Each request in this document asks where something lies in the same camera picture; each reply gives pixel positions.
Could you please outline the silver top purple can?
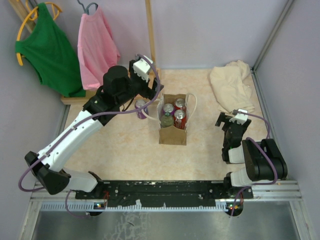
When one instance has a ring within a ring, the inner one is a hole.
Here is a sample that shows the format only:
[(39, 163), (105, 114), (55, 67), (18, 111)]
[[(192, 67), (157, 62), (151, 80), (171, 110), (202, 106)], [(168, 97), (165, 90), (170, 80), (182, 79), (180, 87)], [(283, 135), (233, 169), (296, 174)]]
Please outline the silver top purple can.
[(136, 100), (136, 102), (135, 102), (135, 104), (134, 104), (135, 109), (137, 109), (137, 111), (136, 111), (137, 117), (138, 117), (140, 120), (146, 119), (147, 117), (145, 116), (145, 114), (148, 114), (148, 113), (149, 113), (147, 107), (142, 108), (143, 106), (146, 105), (146, 103), (147, 103), (147, 102), (146, 102), (145, 100), (143, 100), (143, 99), (138, 99), (138, 100)]

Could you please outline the green glass bottle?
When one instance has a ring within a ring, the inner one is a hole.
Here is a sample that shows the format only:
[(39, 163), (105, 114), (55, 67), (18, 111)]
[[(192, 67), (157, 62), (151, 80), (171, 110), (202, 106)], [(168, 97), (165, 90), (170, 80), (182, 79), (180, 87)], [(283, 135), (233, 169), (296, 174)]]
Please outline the green glass bottle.
[(160, 119), (161, 128), (168, 128), (174, 125), (174, 118), (169, 112), (165, 112)]

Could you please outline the brown canvas bag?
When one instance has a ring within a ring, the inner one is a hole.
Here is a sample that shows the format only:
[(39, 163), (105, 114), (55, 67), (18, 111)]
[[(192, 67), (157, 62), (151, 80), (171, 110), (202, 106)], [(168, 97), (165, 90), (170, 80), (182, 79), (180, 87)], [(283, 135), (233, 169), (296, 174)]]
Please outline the brown canvas bag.
[[(159, 132), (159, 144), (164, 145), (180, 145), (180, 146), (186, 146), (187, 145), (187, 130), (188, 130), (188, 124), (191, 122), (191, 119), (197, 109), (198, 105), (198, 99), (197, 96), (193, 93), (187, 93), (187, 94), (160, 94), (161, 97), (157, 98), (155, 101), (157, 101), (156, 106), (156, 117), (151, 117), (147, 113), (142, 112), (142, 114), (149, 120), (153, 120), (158, 125), (158, 132)], [(190, 97), (194, 97), (194, 107), (193, 109), (189, 106), (189, 100)], [(182, 98), (186, 102), (186, 126), (184, 129), (176, 128), (175, 126), (169, 126), (169, 127), (161, 127), (161, 114), (162, 114), (162, 107), (164, 104), (173, 104), (174, 101), (178, 98)]]

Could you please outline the purple soda can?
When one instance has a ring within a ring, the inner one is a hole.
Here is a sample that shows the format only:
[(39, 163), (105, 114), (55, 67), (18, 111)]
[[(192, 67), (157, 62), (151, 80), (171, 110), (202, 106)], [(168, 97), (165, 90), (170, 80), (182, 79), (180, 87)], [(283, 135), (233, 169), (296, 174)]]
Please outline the purple soda can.
[(171, 103), (166, 103), (162, 107), (162, 115), (164, 116), (166, 113), (169, 113), (170, 116), (173, 116), (175, 110), (175, 107)]

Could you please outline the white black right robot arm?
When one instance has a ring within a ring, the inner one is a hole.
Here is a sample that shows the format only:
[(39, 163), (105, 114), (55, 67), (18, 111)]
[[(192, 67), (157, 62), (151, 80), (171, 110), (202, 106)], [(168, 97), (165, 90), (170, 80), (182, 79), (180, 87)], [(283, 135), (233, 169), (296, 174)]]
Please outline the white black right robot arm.
[(252, 122), (248, 117), (263, 120), (270, 126), (263, 117), (243, 109), (234, 110), (233, 116), (221, 112), (215, 123), (217, 127), (223, 124), (222, 160), (229, 165), (244, 164), (240, 170), (227, 173), (223, 180), (223, 192), (229, 198), (235, 198), (241, 187), (270, 185), (288, 176), (287, 164), (275, 140), (270, 138), (269, 129), (266, 138), (261, 141), (251, 137), (243, 139)]

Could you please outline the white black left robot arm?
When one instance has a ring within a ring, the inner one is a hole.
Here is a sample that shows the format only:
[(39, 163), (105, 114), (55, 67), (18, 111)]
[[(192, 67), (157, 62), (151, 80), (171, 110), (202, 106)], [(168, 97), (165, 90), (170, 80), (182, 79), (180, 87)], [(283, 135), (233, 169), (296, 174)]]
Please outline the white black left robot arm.
[(129, 62), (129, 67), (115, 65), (103, 75), (103, 84), (83, 106), (76, 119), (52, 143), (39, 152), (28, 152), (24, 159), (50, 195), (63, 190), (83, 191), (97, 199), (103, 195), (103, 181), (93, 172), (64, 168), (79, 147), (116, 115), (128, 114), (120, 107), (136, 96), (153, 103), (163, 85), (154, 62), (144, 55)]

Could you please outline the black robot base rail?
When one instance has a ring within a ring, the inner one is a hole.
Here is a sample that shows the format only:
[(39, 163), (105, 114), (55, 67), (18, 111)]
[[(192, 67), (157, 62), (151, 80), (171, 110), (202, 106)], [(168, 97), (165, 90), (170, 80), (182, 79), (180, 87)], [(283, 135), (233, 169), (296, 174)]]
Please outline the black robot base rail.
[(234, 199), (240, 187), (229, 180), (110, 180), (91, 192), (77, 190), (77, 200), (102, 200), (108, 207), (214, 207), (216, 200)]

